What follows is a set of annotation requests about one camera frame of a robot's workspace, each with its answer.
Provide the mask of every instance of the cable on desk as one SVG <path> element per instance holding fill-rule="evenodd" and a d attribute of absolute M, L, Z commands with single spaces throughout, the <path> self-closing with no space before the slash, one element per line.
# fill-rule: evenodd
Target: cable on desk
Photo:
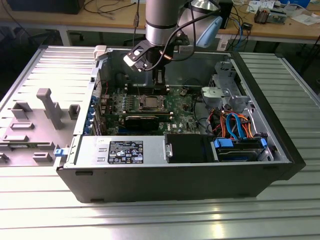
<path fill-rule="evenodd" d="M 236 13 L 231 12 L 230 14 L 237 16 L 237 17 L 238 17 L 237 20 L 238 20 L 238 22 L 240 23 L 240 26 L 242 26 L 242 24 L 244 23 L 244 20 L 243 20 L 242 17 L 239 15 L 239 12 L 238 12 L 237 8 L 236 8 L 235 6 L 232 6 L 232 7 L 234 8 L 234 10 L 235 10 Z M 240 29 L 238 29 L 238 32 L 237 32 L 237 34 L 235 35 L 232 43 L 231 43 L 231 44 L 229 45 L 229 47 L 226 49 L 227 51 L 230 49 L 231 46 L 232 46 L 232 49 L 233 49 L 235 40 L 236 40 L 237 36 L 239 35 L 239 32 L 240 32 Z"/>
<path fill-rule="evenodd" d="M 248 6 L 249 11 L 242 11 L 241 8 L 242 8 L 243 6 Z M 240 13 L 245 14 L 245 16 L 244 16 L 243 18 L 244 18 L 244 19 L 247 19 L 247 16 L 248 16 L 250 13 L 254 13 L 254 10 L 255 10 L 255 9 L 254 9 L 252 6 L 250 6 L 249 4 L 243 4 L 242 6 L 239 7 L 238 10 L 239 10 Z"/>
<path fill-rule="evenodd" d="M 247 44 L 248 44 L 248 42 L 249 42 L 249 36 L 250 36 L 250 34 L 251 34 L 251 30 L 250 31 L 248 31 L 248 30 L 246 30 L 246 42 L 245 42 L 245 45 L 244 45 L 244 49 L 243 49 L 243 51 L 245 52 L 246 51 L 246 47 L 247 47 Z"/>
<path fill-rule="evenodd" d="M 6 6 L 5 6 L 5 3 L 4 3 L 4 0 L 1 0 L 1 4 L 2 4 L 2 7 L 3 9 L 5 10 L 5 12 L 10 16 L 10 18 L 12 18 L 12 20 L 19 25 L 19 27 L 30 37 L 30 39 L 32 41 L 34 41 L 34 43 L 36 45 L 39 45 L 39 43 L 33 39 L 33 37 L 30 35 L 30 33 L 23 27 L 21 26 L 21 24 L 10 14 L 10 12 L 7 10 Z"/>
<path fill-rule="evenodd" d="M 238 43 L 235 45 L 235 51 L 237 51 L 238 49 L 239 49 L 239 46 L 240 46 L 240 43 L 241 43 L 241 41 L 242 41 L 242 36 L 243 36 L 243 29 L 242 29 L 242 27 L 241 27 L 241 25 L 240 25 L 240 22 L 238 22 L 236 19 L 234 19 L 234 18 L 230 18 L 231 20 L 233 20 L 236 24 L 238 24 L 238 27 L 239 27 L 239 31 L 240 31 L 240 37 L 239 37 L 239 41 L 238 41 Z"/>
<path fill-rule="evenodd" d="M 86 2 L 86 3 L 84 4 L 84 6 L 83 6 L 85 11 L 87 11 L 87 12 L 89 12 L 89 13 L 92 13 L 92 14 L 107 14 L 107 13 L 111 13 L 111 12 L 114 12 L 114 11 L 117 11 L 117 10 L 120 10 L 120 9 L 124 9 L 124 8 L 130 7 L 130 6 L 133 6 L 133 5 L 136 4 L 136 2 L 134 2 L 134 3 L 131 3 L 131 4 L 129 4 L 129 5 L 125 5 L 125 6 L 122 6 L 122 7 L 118 7 L 118 8 L 116 8 L 116 9 L 109 10 L 109 11 L 91 11 L 91 10 L 87 9 L 87 5 L 90 4 L 90 3 L 92 3 L 93 1 L 95 1 L 95 0 L 90 0 L 90 1 Z"/>
<path fill-rule="evenodd" d="M 137 1 L 136 13 L 135 13 L 134 20 L 133 20 L 134 30 L 133 30 L 133 37 L 132 37 L 132 47 L 135 46 L 136 32 L 137 32 L 137 27 L 139 26 L 139 19 L 140 19 L 139 7 L 140 7 L 140 0 Z"/>
<path fill-rule="evenodd" d="M 115 0 L 115 1 L 117 1 L 117 2 L 112 3 L 112 4 L 105 4 L 102 6 L 98 6 L 98 0 L 95 0 L 95 6 L 96 6 L 97 11 L 99 12 L 99 15 L 106 17 L 106 18 L 109 18 L 111 20 L 114 20 L 115 18 L 112 16 L 114 13 L 113 12 L 102 13 L 103 12 L 102 8 L 108 7 L 108 6 L 114 6 L 114 5 L 117 5 L 118 3 L 120 3 L 120 0 Z"/>

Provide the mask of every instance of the wooden desk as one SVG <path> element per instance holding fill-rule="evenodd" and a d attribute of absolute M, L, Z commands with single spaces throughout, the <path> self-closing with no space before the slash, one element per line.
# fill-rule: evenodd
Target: wooden desk
<path fill-rule="evenodd" d="M 108 0 L 99 0 L 98 4 L 108 4 Z M 106 10 L 112 10 L 130 4 L 130 0 L 120 2 L 115 6 L 106 7 Z M 308 7 L 317 10 L 317 5 L 310 4 Z M 94 2 L 87 6 L 91 11 L 96 11 Z M 113 33 L 132 33 L 133 19 L 137 6 L 132 5 L 114 12 L 115 20 L 111 20 L 99 14 L 90 13 L 82 9 L 77 15 L 62 13 L 44 13 L 44 12 L 25 12 L 11 11 L 12 16 L 25 28 L 55 29 L 61 34 L 63 45 L 69 46 L 70 40 L 68 31 L 92 31 L 92 32 L 113 32 Z M 254 23 L 254 14 L 245 13 L 247 6 L 237 6 L 239 14 L 243 21 L 253 24 L 250 40 L 284 42 L 284 43 L 305 43 L 312 44 L 320 34 L 320 24 L 306 26 L 302 23 L 288 18 L 285 24 L 257 24 Z M 137 33 L 145 33 L 146 6 L 140 6 L 140 23 Z M 5 10 L 0 5 L 0 25 L 16 27 L 17 24 L 12 21 Z M 238 32 L 233 21 L 229 21 L 226 29 L 220 29 L 217 38 L 220 38 L 219 50 L 223 50 L 226 41 L 234 38 Z"/>

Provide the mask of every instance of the warning label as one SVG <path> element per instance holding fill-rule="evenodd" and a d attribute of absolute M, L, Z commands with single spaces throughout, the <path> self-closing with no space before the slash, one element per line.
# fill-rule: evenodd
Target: warning label
<path fill-rule="evenodd" d="M 109 164 L 143 164 L 143 141 L 110 141 Z"/>

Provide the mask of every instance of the cpu socket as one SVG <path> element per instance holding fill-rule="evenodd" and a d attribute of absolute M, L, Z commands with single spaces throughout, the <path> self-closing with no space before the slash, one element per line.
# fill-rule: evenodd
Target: cpu socket
<path fill-rule="evenodd" d="M 165 111 L 165 101 L 163 96 L 142 95 L 139 97 L 139 110 L 144 112 Z"/>

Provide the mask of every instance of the black cable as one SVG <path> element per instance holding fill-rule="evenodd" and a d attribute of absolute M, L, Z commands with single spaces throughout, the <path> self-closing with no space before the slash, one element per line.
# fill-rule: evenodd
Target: black cable
<path fill-rule="evenodd" d="M 315 49 L 315 47 L 317 46 L 317 43 L 319 42 L 320 40 L 320 35 L 319 37 L 317 38 L 317 40 L 315 41 L 314 45 L 312 46 L 312 48 L 310 49 L 307 57 L 304 59 L 302 65 L 301 65 L 301 68 L 300 68 L 300 74 L 303 75 L 304 72 L 308 69 L 308 66 L 311 64 L 311 62 L 313 61 L 313 58 L 315 56 L 317 56 L 317 50 L 315 51 L 315 53 L 312 53 L 312 51 Z"/>
<path fill-rule="evenodd" d="M 239 12 L 238 12 L 237 8 L 236 8 L 234 5 L 233 5 L 232 7 L 235 9 L 235 12 L 236 12 L 236 13 L 230 12 L 230 14 L 237 16 L 237 17 L 238 17 L 238 20 L 237 20 L 237 21 L 239 22 L 240 26 L 242 26 L 243 23 L 244 23 L 244 20 L 243 20 L 242 17 L 239 15 Z M 238 32 L 236 33 L 236 35 L 235 35 L 232 43 L 231 43 L 231 44 L 229 45 L 229 47 L 226 49 L 227 51 L 230 49 L 231 46 L 232 46 L 232 50 L 234 49 L 234 42 L 235 42 L 237 36 L 239 35 L 239 31 L 240 31 L 240 29 L 238 29 L 237 26 L 236 26 L 236 29 L 238 30 Z"/>
<path fill-rule="evenodd" d="M 5 10 L 5 12 L 10 16 L 10 18 L 16 23 L 19 25 L 19 27 L 30 37 L 30 39 L 32 41 L 34 41 L 34 43 L 36 45 L 39 45 L 39 43 L 33 39 L 33 37 L 30 35 L 30 33 L 23 27 L 21 26 L 21 24 L 10 14 L 10 12 L 7 10 L 6 6 L 5 6 L 5 3 L 4 3 L 4 0 L 1 0 L 1 3 L 2 3 L 2 6 L 3 6 L 3 9 Z"/>
<path fill-rule="evenodd" d="M 172 33 L 172 34 L 170 35 L 170 37 L 168 38 L 168 40 L 166 41 L 166 44 L 165 44 L 165 46 L 164 46 L 164 49 L 163 49 L 163 51 L 162 51 L 162 54 L 161 54 L 159 60 L 156 62 L 155 65 L 153 65 L 153 66 L 150 67 L 150 68 L 144 69 L 144 71 L 147 72 L 147 71 L 151 71 L 151 70 L 153 70 L 154 68 L 156 68 L 156 66 L 157 66 L 157 65 L 161 62 L 161 60 L 164 58 L 164 55 L 166 54 L 167 47 L 168 47 L 168 45 L 170 44 L 171 39 L 176 35 L 177 32 L 179 32 L 181 29 L 183 29 L 183 28 L 185 28 L 185 27 L 187 27 L 187 26 L 189 26 L 189 25 L 191 25 L 191 24 L 193 24 L 193 23 L 195 23 L 195 22 L 198 22 L 198 21 L 200 21 L 200 20 L 206 19 L 206 18 L 214 15 L 216 12 L 219 12 L 219 11 L 221 10 L 221 7 L 220 7 L 214 0 L 210 0 L 210 2 L 213 3 L 213 4 L 217 7 L 217 10 L 212 11 L 212 12 L 206 14 L 206 15 L 197 17 L 196 19 L 191 20 L 191 21 L 189 21 L 189 22 L 186 22 L 185 24 L 183 24 L 182 26 L 180 26 L 180 27 L 178 27 L 176 30 L 174 30 L 173 33 Z"/>
<path fill-rule="evenodd" d="M 137 32 L 137 27 L 139 26 L 139 6 L 140 6 L 140 0 L 137 1 L 137 5 L 136 5 L 136 13 L 134 16 L 134 21 L 133 21 L 133 26 L 134 26 L 134 30 L 133 30 L 133 37 L 132 37 L 132 47 L 135 46 L 135 38 L 136 38 L 136 32 Z"/>
<path fill-rule="evenodd" d="M 251 34 L 251 30 L 246 30 L 246 43 L 245 43 L 245 45 L 244 45 L 244 49 L 243 49 L 243 51 L 245 52 L 246 51 L 246 47 L 247 47 L 247 44 L 248 44 L 248 42 L 249 42 L 249 36 L 250 36 L 250 34 Z"/>
<path fill-rule="evenodd" d="M 235 28 L 236 28 L 238 31 L 237 31 L 237 33 L 236 33 L 236 35 L 235 35 L 232 43 L 229 43 L 229 47 L 228 47 L 226 50 L 229 50 L 230 47 L 232 47 L 231 50 L 234 50 L 234 47 L 236 47 L 237 45 L 239 45 L 240 42 L 241 42 L 241 40 L 242 40 L 242 39 L 241 39 L 241 35 L 240 35 L 240 37 L 239 37 L 239 39 L 238 39 L 238 42 L 235 43 L 235 40 L 237 39 L 237 36 L 238 36 L 239 33 L 242 31 L 242 29 L 241 29 L 241 26 L 240 26 L 241 23 L 240 23 L 237 19 L 235 19 L 234 17 L 229 17 L 229 19 L 230 19 L 230 20 L 233 20 L 233 24 L 234 24 Z"/>
<path fill-rule="evenodd" d="M 192 20 L 195 20 L 194 10 L 192 9 L 191 1 L 189 2 L 189 9 L 190 9 L 190 11 L 191 11 Z M 171 61 L 181 62 L 181 61 L 187 60 L 188 58 L 192 57 L 193 54 L 195 53 L 195 51 L 196 51 L 196 46 L 197 46 L 196 24 L 193 23 L 192 25 L 193 25 L 193 49 L 192 49 L 192 52 L 190 53 L 190 55 L 185 56 L 185 57 L 180 58 L 180 59 L 173 59 L 173 58 L 171 58 Z"/>
<path fill-rule="evenodd" d="M 109 10 L 109 11 L 91 11 L 91 10 L 87 9 L 87 5 L 88 5 L 89 3 L 92 3 L 93 1 L 95 1 L 95 0 L 90 0 L 90 1 L 86 2 L 86 3 L 84 4 L 84 6 L 83 6 L 83 8 L 84 8 L 85 11 L 87 11 L 87 12 L 89 12 L 89 13 L 92 13 L 92 14 L 107 14 L 107 13 L 111 13 L 111 12 L 114 12 L 114 11 L 117 11 L 117 10 L 120 10 L 120 9 L 124 9 L 124 8 L 130 7 L 130 6 L 136 4 L 136 2 L 134 2 L 134 3 L 132 3 L 132 4 L 125 5 L 125 6 L 122 6 L 122 7 L 118 7 L 118 8 L 116 8 L 116 9 Z"/>
<path fill-rule="evenodd" d="M 114 20 L 115 18 L 112 16 L 113 12 L 102 13 L 103 12 L 102 8 L 108 7 L 108 6 L 114 6 L 114 5 L 117 5 L 118 3 L 120 3 L 120 0 L 115 0 L 115 1 L 117 1 L 117 2 L 112 3 L 112 4 L 105 4 L 102 6 L 98 6 L 98 0 L 95 0 L 95 6 L 96 6 L 97 11 L 99 12 L 99 15 L 106 17 L 106 18 L 109 18 L 111 20 Z"/>
<path fill-rule="evenodd" d="M 195 99 L 194 101 L 194 106 L 193 106 L 193 115 L 194 115 L 194 119 L 195 121 L 199 124 L 199 126 L 201 126 L 202 128 L 204 128 L 204 130 L 207 132 L 207 127 L 204 126 L 201 122 L 199 122 L 200 120 L 202 119 L 207 119 L 206 117 L 202 117 L 200 119 L 197 118 L 197 115 L 196 115 L 196 105 L 197 105 L 197 98 Z"/>
<path fill-rule="evenodd" d="M 197 78 L 195 78 L 195 77 L 189 77 L 189 78 L 187 78 L 186 80 L 184 80 L 182 86 L 185 87 L 186 82 L 188 82 L 189 80 L 195 80 L 195 81 L 196 81 L 198 84 L 200 84 L 202 87 L 205 86 L 199 79 L 197 79 Z"/>

